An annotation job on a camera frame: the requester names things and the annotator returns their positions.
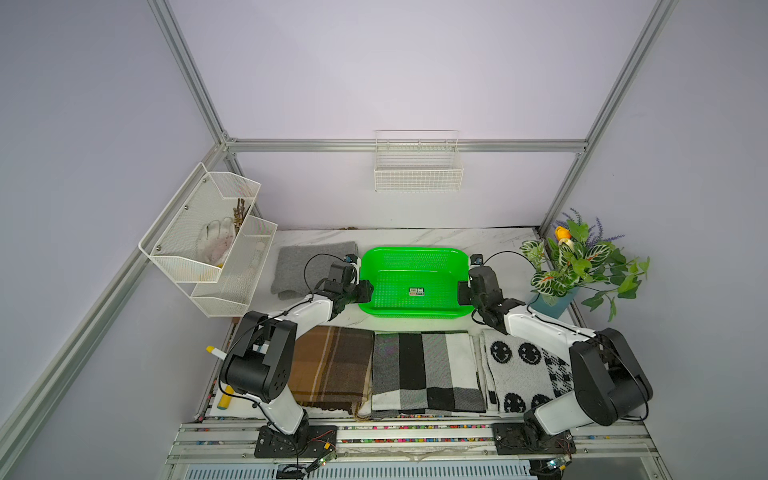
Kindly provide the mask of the brown plaid scarf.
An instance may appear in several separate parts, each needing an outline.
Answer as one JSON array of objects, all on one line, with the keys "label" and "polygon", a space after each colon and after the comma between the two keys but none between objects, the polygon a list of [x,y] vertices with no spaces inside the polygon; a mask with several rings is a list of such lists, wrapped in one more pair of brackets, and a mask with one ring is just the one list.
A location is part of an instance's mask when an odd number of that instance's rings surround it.
[{"label": "brown plaid scarf", "polygon": [[355,415],[367,399],[374,333],[318,326],[297,339],[288,387],[303,407]]}]

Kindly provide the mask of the smiley face scarf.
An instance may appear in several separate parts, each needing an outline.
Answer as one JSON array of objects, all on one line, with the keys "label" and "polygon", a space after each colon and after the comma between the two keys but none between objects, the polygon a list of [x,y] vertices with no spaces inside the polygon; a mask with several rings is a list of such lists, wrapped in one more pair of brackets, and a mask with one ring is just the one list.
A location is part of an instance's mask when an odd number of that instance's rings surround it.
[{"label": "smiley face scarf", "polygon": [[573,390],[567,362],[531,342],[487,329],[479,345],[492,413],[523,414]]}]

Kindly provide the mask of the black white checked scarf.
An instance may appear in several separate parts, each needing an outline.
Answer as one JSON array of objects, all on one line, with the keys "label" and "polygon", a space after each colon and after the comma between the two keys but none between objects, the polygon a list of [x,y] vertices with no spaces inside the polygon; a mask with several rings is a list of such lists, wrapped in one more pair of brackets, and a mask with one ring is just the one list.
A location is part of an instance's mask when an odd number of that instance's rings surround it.
[{"label": "black white checked scarf", "polygon": [[378,333],[371,416],[483,414],[473,339],[467,332]]}]

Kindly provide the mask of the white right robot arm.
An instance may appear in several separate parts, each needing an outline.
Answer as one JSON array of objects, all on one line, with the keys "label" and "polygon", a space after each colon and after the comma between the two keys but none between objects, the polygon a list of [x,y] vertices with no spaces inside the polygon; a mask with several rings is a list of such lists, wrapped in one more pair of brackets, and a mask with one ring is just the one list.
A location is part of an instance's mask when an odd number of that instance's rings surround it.
[{"label": "white right robot arm", "polygon": [[488,266],[475,266],[457,286],[457,301],[494,330],[541,347],[566,361],[573,389],[524,414],[532,438],[554,437],[596,423],[610,426],[637,408],[648,409],[653,389],[625,337],[613,328],[579,329],[506,298]]}]

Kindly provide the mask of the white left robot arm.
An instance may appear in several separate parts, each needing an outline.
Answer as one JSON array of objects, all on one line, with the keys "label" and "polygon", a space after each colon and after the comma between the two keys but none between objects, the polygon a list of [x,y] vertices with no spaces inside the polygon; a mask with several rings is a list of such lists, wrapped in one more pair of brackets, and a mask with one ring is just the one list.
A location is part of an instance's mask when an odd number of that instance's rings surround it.
[{"label": "white left robot arm", "polygon": [[251,311],[243,316],[241,332],[227,351],[207,348],[221,361],[219,390],[230,387],[230,395],[259,409],[274,432],[298,439],[307,420],[288,387],[296,341],[335,319],[347,305],[372,300],[373,285],[359,278],[359,268],[354,254],[335,257],[328,275],[305,299],[279,313]]}]

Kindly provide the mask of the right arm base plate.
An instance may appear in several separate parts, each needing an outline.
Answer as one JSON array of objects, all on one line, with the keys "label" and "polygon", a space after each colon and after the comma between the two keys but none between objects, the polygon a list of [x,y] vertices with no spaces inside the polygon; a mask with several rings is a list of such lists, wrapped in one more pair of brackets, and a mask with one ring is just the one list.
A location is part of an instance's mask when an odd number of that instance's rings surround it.
[{"label": "right arm base plate", "polygon": [[524,423],[494,423],[491,430],[498,455],[573,455],[576,452],[569,431],[552,436]]}]

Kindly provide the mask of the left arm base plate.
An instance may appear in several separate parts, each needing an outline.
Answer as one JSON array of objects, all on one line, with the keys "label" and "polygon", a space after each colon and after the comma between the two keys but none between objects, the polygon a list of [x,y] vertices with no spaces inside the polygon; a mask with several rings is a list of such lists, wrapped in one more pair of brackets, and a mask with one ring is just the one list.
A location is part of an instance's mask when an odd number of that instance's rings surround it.
[{"label": "left arm base plate", "polygon": [[316,459],[335,448],[338,428],[332,425],[304,425],[293,435],[263,426],[258,431],[254,457],[257,459]]}]

